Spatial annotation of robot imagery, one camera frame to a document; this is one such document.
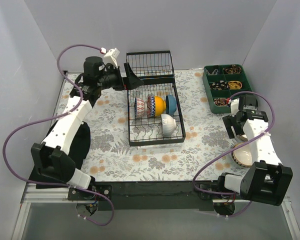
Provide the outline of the blue patterned bowl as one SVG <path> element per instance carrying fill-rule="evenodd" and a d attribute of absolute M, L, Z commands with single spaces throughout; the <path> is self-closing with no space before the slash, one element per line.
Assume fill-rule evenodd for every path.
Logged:
<path fill-rule="evenodd" d="M 136 119 L 142 118 L 146 114 L 147 104 L 146 102 L 139 98 L 134 98 L 134 116 Z"/>

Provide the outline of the red patterned bowl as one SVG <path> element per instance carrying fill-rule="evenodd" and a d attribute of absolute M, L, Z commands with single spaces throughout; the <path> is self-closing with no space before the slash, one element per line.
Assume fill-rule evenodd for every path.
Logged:
<path fill-rule="evenodd" d="M 155 97 L 149 95 L 147 98 L 147 117 L 152 118 L 156 114 L 156 104 L 155 104 Z"/>

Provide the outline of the yellow bowl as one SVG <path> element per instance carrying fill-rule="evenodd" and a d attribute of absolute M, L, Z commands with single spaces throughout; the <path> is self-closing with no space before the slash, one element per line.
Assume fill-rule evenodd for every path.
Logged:
<path fill-rule="evenodd" d="M 155 113 L 154 116 L 158 117 L 166 111 L 166 102 L 159 96 L 154 96 Z"/>

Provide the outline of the black wire dish rack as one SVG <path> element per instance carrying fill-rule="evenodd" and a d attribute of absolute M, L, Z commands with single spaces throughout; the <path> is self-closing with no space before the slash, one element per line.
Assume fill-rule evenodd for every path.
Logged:
<path fill-rule="evenodd" d="M 143 85 L 127 92 L 131 147 L 179 144 L 186 131 L 169 50 L 128 52 L 126 61 Z"/>

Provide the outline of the blue ceramic bowl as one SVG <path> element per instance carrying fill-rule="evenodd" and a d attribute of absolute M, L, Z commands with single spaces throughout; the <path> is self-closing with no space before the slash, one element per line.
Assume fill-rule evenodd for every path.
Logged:
<path fill-rule="evenodd" d="M 177 111 L 176 98 L 173 95 L 168 94 L 165 97 L 165 103 L 166 103 L 166 109 L 165 109 L 166 114 L 173 116 L 174 113 Z"/>

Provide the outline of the plain white bowl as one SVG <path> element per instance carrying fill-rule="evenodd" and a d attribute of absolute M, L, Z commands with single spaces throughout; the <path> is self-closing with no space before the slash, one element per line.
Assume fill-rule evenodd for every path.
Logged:
<path fill-rule="evenodd" d="M 169 114 L 162 114 L 161 116 L 162 133 L 164 137 L 170 137 L 175 131 L 177 125 L 176 120 Z"/>

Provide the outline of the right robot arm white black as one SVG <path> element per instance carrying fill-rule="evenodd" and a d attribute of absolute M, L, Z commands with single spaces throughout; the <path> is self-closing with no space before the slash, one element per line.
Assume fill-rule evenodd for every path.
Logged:
<path fill-rule="evenodd" d="M 284 166 L 277 156 L 265 111 L 259 110 L 258 94 L 237 92 L 230 96 L 230 115 L 222 118 L 230 139 L 245 135 L 251 152 L 252 165 L 244 176 L 224 172 L 218 177 L 216 192 L 222 199 L 237 193 L 243 200 L 279 206 L 293 177 L 290 167 Z"/>

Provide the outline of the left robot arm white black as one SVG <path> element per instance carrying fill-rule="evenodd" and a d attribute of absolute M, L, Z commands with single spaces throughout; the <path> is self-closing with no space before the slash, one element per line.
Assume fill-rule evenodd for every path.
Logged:
<path fill-rule="evenodd" d="M 79 194 L 85 200 L 96 196 L 96 187 L 91 184 L 92 177 L 76 167 L 69 156 L 73 140 L 84 118 L 93 109 L 102 91 L 134 90 L 144 85 L 130 67 L 124 63 L 126 76 L 112 63 L 105 63 L 98 56 L 87 57 L 83 64 L 83 73 L 72 82 L 73 88 L 62 117 L 41 143 L 31 147 L 34 168 L 38 175 L 54 179 L 57 184 L 68 184 L 79 188 Z"/>

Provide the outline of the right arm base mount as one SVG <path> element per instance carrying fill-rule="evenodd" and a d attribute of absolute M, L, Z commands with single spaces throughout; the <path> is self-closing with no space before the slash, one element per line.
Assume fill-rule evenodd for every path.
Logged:
<path fill-rule="evenodd" d="M 235 200 L 241 200 L 237 198 L 238 193 L 235 193 L 231 190 L 224 191 L 214 191 L 218 190 L 217 182 L 193 182 L 193 188 L 196 192 L 199 192 L 199 197 L 203 200 L 222 200 L 226 201 L 217 202 L 216 205 L 213 204 L 214 211 L 216 212 L 217 217 L 223 217 L 225 219 L 234 218 L 236 216 L 244 213 L 252 204 L 251 201 L 248 201 L 247 205 L 244 206 L 240 211 L 235 213 Z"/>

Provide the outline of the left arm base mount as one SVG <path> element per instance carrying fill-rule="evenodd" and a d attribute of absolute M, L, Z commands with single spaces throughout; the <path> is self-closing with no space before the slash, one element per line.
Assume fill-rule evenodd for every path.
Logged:
<path fill-rule="evenodd" d="M 100 203 L 107 202 L 106 198 L 111 200 L 113 187 L 110 184 L 93 183 L 88 190 L 94 193 L 78 190 L 71 187 L 68 191 L 67 200 L 76 202 L 76 209 L 82 208 L 83 214 L 92 216 L 98 210 Z"/>

